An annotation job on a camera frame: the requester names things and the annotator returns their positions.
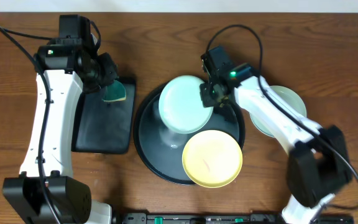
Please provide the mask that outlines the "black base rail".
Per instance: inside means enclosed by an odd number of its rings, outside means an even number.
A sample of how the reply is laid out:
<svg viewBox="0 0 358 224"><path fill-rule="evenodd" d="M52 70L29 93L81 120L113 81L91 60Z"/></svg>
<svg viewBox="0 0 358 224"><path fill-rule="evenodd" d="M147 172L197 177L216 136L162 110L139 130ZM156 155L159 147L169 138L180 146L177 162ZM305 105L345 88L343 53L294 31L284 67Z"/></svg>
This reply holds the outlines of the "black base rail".
<svg viewBox="0 0 358 224"><path fill-rule="evenodd" d="M148 215L145 213L127 213L123 216L122 224L237 224L285 223L278 214L252 213L248 215Z"/></svg>

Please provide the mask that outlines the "black rectangular tray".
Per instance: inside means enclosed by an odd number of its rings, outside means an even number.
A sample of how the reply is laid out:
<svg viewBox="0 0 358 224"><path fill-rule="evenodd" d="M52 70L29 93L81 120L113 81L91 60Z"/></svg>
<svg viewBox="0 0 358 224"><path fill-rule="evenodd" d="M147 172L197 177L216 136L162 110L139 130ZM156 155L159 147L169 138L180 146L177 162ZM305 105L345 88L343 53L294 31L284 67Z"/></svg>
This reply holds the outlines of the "black rectangular tray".
<svg viewBox="0 0 358 224"><path fill-rule="evenodd" d="M104 102L104 88L96 93L80 95L73 127L73 152L125 154L128 151L136 80L121 77L119 81L126 89L124 101Z"/></svg>

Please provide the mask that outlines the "mint green plate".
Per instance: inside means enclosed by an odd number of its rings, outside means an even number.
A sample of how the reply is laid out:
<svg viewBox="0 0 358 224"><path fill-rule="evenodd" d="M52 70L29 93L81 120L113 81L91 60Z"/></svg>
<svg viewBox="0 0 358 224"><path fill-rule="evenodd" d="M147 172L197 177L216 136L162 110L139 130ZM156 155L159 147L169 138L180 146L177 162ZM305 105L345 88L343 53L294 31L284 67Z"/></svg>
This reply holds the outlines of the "mint green plate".
<svg viewBox="0 0 358 224"><path fill-rule="evenodd" d="M203 83L198 77L183 75L165 85L158 100L158 112L169 130L190 134L209 121L213 108L203 106L200 95Z"/></svg>

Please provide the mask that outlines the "yellow plate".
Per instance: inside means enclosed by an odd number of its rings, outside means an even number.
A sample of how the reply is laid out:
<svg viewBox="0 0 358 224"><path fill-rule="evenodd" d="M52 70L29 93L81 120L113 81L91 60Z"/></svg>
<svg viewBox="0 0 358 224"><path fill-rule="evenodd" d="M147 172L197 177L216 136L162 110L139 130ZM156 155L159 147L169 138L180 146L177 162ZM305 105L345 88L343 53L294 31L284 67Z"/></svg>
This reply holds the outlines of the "yellow plate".
<svg viewBox="0 0 358 224"><path fill-rule="evenodd" d="M243 156L231 135L206 130L188 140L181 160L186 175L194 183L206 188L220 188L239 175Z"/></svg>

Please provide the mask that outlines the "pale green plate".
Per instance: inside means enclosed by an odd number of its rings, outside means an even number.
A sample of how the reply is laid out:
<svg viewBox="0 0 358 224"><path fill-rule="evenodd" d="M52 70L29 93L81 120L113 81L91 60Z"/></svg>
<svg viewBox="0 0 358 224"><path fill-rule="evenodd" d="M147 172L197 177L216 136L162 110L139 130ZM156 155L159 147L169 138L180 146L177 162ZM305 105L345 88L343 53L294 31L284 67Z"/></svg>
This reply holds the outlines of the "pale green plate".
<svg viewBox="0 0 358 224"><path fill-rule="evenodd" d="M278 85L271 86L271 89L292 108L294 108L299 114L303 115L304 117L307 117L306 106L301 97L296 92L287 87ZM254 126L261 133L273 138L273 134L271 134L268 129L255 116L250 114L250 118Z"/></svg>

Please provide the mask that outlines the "green yellow sponge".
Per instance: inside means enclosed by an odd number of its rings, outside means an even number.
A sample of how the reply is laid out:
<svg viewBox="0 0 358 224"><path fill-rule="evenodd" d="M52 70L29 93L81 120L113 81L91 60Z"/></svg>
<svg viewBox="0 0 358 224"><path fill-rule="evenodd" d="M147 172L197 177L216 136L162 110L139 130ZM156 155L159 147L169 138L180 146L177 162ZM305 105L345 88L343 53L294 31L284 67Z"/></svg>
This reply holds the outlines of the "green yellow sponge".
<svg viewBox="0 0 358 224"><path fill-rule="evenodd" d="M111 85L106 87L103 101L108 103L124 101L126 100L126 96L125 86L120 81L114 80Z"/></svg>

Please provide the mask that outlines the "black round tray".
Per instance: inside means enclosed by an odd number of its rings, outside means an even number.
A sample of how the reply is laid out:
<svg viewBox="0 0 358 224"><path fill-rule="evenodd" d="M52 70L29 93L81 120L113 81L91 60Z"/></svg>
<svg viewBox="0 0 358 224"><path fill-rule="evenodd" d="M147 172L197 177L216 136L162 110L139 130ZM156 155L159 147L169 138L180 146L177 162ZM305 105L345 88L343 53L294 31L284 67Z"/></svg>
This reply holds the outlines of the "black round tray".
<svg viewBox="0 0 358 224"><path fill-rule="evenodd" d="M158 112L158 101L165 84L151 91L140 104L134 120L134 144L143 163L157 176L169 182L193 185L187 176L182 154L185 144L195 135L169 130ZM215 107L209 121L200 131L218 130L232 136L242 147L245 124L241 109L233 104Z"/></svg>

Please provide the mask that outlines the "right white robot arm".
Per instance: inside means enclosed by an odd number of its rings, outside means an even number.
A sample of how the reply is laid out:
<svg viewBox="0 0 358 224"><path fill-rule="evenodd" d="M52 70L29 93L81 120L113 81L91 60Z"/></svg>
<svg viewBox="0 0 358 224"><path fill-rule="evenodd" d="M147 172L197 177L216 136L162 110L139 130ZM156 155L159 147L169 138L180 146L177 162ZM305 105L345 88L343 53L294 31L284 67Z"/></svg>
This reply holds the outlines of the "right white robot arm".
<svg viewBox="0 0 358 224"><path fill-rule="evenodd" d="M342 131L323 128L296 112L254 67L203 62L208 81L200 86L205 107L231 101L254 115L288 154L291 192L282 210L285 223L314 223L336 194L356 176Z"/></svg>

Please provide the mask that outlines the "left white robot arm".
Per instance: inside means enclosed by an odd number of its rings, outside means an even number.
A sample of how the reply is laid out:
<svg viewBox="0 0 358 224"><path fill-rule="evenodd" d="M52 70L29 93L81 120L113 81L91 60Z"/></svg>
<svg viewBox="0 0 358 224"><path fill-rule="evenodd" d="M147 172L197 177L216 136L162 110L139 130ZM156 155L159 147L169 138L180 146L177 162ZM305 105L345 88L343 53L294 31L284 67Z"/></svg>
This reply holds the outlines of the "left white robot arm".
<svg viewBox="0 0 358 224"><path fill-rule="evenodd" d="M18 177L4 179L2 194L25 223L116 223L112 206L73 178L71 162L79 99L89 86L99 91L113 81L113 62L62 44L41 46L34 59L40 71L32 136Z"/></svg>

